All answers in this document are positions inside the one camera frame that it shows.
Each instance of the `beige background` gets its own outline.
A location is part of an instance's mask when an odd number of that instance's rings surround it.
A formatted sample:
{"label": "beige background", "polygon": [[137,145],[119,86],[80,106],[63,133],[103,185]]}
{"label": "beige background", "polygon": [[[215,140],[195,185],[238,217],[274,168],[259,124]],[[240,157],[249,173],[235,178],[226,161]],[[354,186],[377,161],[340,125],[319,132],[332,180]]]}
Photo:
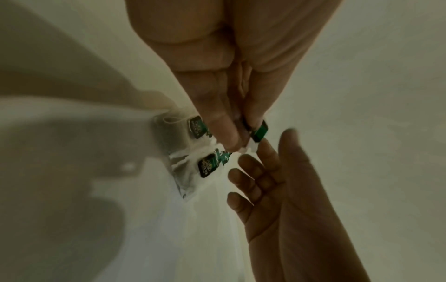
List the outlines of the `beige background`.
{"label": "beige background", "polygon": [[[169,265],[170,275],[153,281],[215,281],[222,274],[220,281],[236,281],[243,264],[229,251],[233,215],[226,213],[225,191],[209,189],[183,206],[174,191],[159,189],[169,179],[163,169],[159,182],[144,170],[162,163],[147,146],[148,112],[129,108],[170,108],[188,99],[133,33],[124,8],[120,0],[0,4],[1,273],[47,281],[55,269],[74,281],[146,281]],[[345,1],[267,114],[273,144],[285,128],[300,130],[373,281],[446,277],[445,19],[442,0]],[[89,103],[18,98],[23,94]],[[61,116],[88,118],[41,122]],[[10,126],[23,120],[33,122]],[[58,139],[66,128],[79,137],[71,145]],[[100,143],[86,154],[72,153],[91,148],[98,135]],[[98,152],[107,157],[87,165]],[[128,161],[145,164],[130,179],[116,169]],[[145,190],[149,184],[158,189]],[[57,194],[60,187],[74,192]],[[68,204],[73,195],[81,205]],[[58,211],[67,206],[63,221]],[[42,230],[48,222],[53,229]],[[58,235],[48,240],[48,234]]]}

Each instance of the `green and black tag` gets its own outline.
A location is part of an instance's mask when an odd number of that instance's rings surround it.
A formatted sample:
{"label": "green and black tag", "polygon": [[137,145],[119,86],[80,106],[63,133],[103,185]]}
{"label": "green and black tag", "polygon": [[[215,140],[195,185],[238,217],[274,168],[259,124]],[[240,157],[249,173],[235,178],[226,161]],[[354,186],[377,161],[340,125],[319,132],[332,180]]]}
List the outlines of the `green and black tag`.
{"label": "green and black tag", "polygon": [[215,171],[218,166],[219,161],[215,154],[209,154],[198,162],[198,169],[200,170],[200,175],[203,178]]}
{"label": "green and black tag", "polygon": [[204,124],[200,116],[196,116],[189,120],[189,129],[195,139],[199,139],[204,134],[207,134],[209,137],[212,136],[212,134],[208,132],[208,127]]}

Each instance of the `human hand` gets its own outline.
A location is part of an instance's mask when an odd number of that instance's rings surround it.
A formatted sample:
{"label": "human hand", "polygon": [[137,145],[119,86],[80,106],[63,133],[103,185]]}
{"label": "human hand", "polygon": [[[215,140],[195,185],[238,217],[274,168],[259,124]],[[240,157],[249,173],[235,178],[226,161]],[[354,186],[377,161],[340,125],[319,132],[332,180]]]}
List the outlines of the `human hand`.
{"label": "human hand", "polygon": [[167,63],[229,151],[249,139],[341,0],[126,0],[136,33]]}
{"label": "human hand", "polygon": [[342,226],[297,132],[287,130],[279,154],[266,139],[257,155],[240,156],[229,172],[238,193],[228,205],[240,217],[254,277],[261,281],[355,281],[369,278]]}

